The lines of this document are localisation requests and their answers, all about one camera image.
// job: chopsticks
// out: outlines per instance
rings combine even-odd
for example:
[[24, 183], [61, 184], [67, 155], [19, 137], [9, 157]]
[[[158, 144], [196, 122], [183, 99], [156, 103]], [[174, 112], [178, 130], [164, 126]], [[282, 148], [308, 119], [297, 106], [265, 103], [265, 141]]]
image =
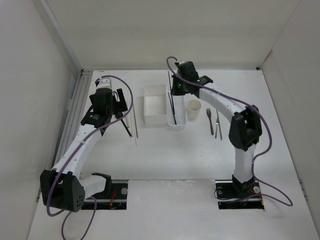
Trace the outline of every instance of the chopsticks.
[[169, 100], [170, 100], [171, 110], [172, 110], [172, 113], [173, 113], [174, 124], [177, 125], [176, 112], [175, 112], [175, 102], [174, 102], [174, 97], [172, 95], [172, 87], [171, 87], [171, 80], [170, 80], [169, 71], [168, 71], [168, 78], [169, 78], [169, 85], [170, 85], [170, 94], [168, 93], [168, 97], [169, 97]]

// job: metal frame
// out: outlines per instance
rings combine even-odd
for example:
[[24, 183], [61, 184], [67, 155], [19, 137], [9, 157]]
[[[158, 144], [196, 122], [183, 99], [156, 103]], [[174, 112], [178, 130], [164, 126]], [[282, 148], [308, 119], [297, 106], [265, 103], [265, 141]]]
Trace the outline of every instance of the metal frame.
[[92, 74], [92, 71], [81, 71], [78, 77], [72, 99], [69, 102], [66, 121], [61, 125], [63, 126], [63, 132], [60, 141], [57, 143], [58, 148], [54, 153], [54, 159], [51, 166], [54, 166], [63, 157], [77, 134], [82, 114], [86, 106]]

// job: plastic container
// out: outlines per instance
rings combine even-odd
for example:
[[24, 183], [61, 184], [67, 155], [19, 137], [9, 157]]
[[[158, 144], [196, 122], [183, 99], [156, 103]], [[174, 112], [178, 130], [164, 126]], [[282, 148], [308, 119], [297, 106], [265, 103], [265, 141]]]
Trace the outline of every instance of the plastic container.
[[167, 122], [170, 127], [175, 128], [175, 130], [181, 130], [184, 125], [186, 125], [187, 121], [187, 112], [186, 112], [186, 102], [185, 102], [185, 96], [172, 96], [173, 102], [174, 102], [174, 112], [175, 115], [173, 114], [170, 100], [171, 100], [171, 95], [170, 95], [170, 87], [167, 86], [166, 88], [166, 102], [167, 102]]
[[143, 116], [147, 126], [166, 125], [167, 117], [167, 86], [165, 84], [144, 86]]

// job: white panel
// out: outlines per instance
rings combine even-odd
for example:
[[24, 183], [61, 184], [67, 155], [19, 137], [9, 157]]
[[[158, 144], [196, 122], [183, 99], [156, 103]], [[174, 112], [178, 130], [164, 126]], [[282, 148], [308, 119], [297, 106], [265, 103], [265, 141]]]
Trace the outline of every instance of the white panel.
[[[130, 180], [127, 210], [99, 210], [85, 239], [319, 240], [301, 192], [286, 190], [292, 191], [294, 207], [265, 198], [265, 210], [219, 210], [211, 180]], [[66, 214], [49, 217], [38, 204], [28, 239], [60, 239]], [[66, 239], [80, 239], [91, 215], [72, 213]]]
[[0, 239], [26, 239], [71, 78], [32, 0], [0, 6]]
[[301, 0], [263, 72], [320, 231], [320, 1]]
[[259, 67], [299, 0], [48, 0], [88, 68]]

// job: white wall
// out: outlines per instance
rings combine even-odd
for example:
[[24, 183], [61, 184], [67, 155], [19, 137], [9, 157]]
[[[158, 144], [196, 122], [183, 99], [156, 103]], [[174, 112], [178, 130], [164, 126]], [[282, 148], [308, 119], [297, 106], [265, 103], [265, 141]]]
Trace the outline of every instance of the white wall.
[[0, 0], [0, 239], [27, 238], [70, 78], [32, 0]]
[[47, 0], [85, 68], [260, 67], [299, 0]]
[[301, 0], [262, 66], [320, 233], [320, 1]]

